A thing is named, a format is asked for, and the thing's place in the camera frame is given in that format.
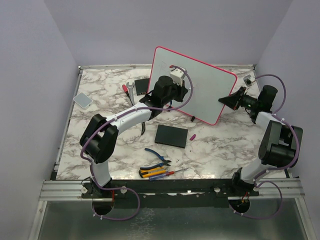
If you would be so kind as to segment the pink framed whiteboard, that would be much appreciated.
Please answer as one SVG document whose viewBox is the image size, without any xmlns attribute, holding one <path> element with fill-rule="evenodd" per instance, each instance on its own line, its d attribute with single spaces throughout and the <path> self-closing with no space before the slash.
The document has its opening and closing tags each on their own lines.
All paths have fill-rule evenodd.
<svg viewBox="0 0 320 240">
<path fill-rule="evenodd" d="M 154 50 L 148 91 L 154 89 L 159 77 L 170 75 L 171 65 L 184 68 L 193 85 L 190 101 L 179 111 L 211 126 L 217 124 L 225 107 L 219 99 L 231 94 L 237 76 L 212 64 L 158 46 Z"/>
</svg>

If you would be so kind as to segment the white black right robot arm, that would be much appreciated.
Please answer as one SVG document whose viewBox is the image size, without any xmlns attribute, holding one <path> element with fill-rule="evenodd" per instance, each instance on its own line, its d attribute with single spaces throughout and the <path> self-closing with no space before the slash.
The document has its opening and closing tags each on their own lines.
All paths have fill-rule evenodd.
<svg viewBox="0 0 320 240">
<path fill-rule="evenodd" d="M 265 130 L 257 158 L 232 176 L 229 189 L 236 196 L 251 192 L 255 183 L 270 172 L 291 168 L 298 161 L 303 129 L 286 124 L 271 112 L 277 93 L 275 87 L 265 85 L 258 98 L 254 98 L 246 94 L 245 87 L 240 87 L 235 93 L 218 99 L 234 111 L 240 107 L 248 110 L 252 122 Z"/>
</svg>

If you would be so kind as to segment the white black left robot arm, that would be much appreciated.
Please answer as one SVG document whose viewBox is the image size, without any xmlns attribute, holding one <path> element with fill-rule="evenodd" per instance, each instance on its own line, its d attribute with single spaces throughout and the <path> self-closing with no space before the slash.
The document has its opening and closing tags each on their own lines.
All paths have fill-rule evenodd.
<svg viewBox="0 0 320 240">
<path fill-rule="evenodd" d="M 180 78 L 181 85 L 178 85 L 172 76 L 163 75 L 158 78 L 154 89 L 129 109 L 108 117 L 96 114 L 91 118 L 79 144 L 82 147 L 80 157 L 90 163 L 93 191 L 97 196 L 103 198 L 110 193 L 109 182 L 112 178 L 108 159 L 114 152 L 118 136 L 135 125 L 152 120 L 163 111 L 169 111 L 170 109 L 164 106 L 171 101 L 182 103 L 178 107 L 173 107 L 173 110 L 185 106 L 192 97 L 190 95 L 184 101 L 189 91 L 185 87 L 185 78 L 192 86 L 191 78 L 186 73 Z"/>
</svg>

